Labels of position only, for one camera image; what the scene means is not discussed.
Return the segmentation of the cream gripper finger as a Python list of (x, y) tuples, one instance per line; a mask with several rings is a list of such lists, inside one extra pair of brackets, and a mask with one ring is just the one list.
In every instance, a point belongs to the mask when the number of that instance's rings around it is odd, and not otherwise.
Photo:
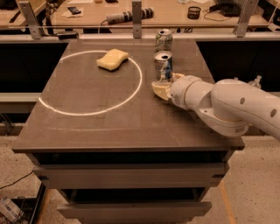
[(159, 82), (159, 81), (153, 81), (151, 83), (152, 90), (155, 95), (160, 97), (161, 99), (168, 101), (171, 98), (170, 95), (170, 82)]
[(174, 82), (182, 77), (184, 77), (182, 73), (173, 73), (171, 77), (171, 81)]

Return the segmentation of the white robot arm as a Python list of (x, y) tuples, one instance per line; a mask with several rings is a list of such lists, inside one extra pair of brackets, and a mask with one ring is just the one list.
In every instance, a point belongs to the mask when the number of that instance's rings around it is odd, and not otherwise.
[(240, 137), (253, 125), (280, 139), (280, 98), (237, 79), (214, 84), (175, 73), (151, 83), (153, 92), (184, 110), (190, 109), (212, 130)]

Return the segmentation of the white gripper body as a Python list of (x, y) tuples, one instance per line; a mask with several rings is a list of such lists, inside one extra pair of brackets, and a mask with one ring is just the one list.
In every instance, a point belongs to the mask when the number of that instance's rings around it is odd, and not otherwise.
[(186, 106), (186, 91), (196, 81), (201, 81), (201, 78), (187, 75), (175, 80), (170, 87), (170, 97), (172, 103), (182, 109), (187, 109)]

